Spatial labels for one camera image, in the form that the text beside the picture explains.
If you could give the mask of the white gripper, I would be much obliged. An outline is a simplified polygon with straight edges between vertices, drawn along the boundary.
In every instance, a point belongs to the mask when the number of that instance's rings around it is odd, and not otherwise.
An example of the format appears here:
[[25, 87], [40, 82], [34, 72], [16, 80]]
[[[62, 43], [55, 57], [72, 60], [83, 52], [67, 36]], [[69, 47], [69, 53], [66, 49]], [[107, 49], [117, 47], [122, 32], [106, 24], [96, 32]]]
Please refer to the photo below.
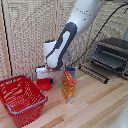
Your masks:
[[41, 66], [41, 67], [37, 67], [36, 68], [36, 73], [37, 73], [37, 78], [38, 79], [50, 78], [49, 83], [50, 84], [54, 83], [54, 80], [51, 79], [51, 78], [53, 78], [55, 76], [55, 73], [51, 70], [48, 70], [46, 65]]

